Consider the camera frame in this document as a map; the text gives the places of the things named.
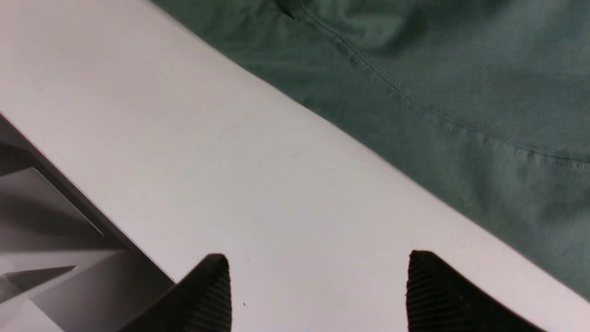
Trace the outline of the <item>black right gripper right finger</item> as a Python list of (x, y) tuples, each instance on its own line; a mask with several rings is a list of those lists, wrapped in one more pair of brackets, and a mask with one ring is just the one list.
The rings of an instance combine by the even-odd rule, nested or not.
[(541, 332), (430, 251), (409, 255), (405, 294), (410, 332)]

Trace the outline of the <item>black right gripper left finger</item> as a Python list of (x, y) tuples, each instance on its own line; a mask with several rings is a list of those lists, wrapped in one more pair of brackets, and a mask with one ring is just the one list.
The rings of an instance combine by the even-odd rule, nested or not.
[(123, 332), (230, 332), (230, 269), (223, 254), (209, 254)]

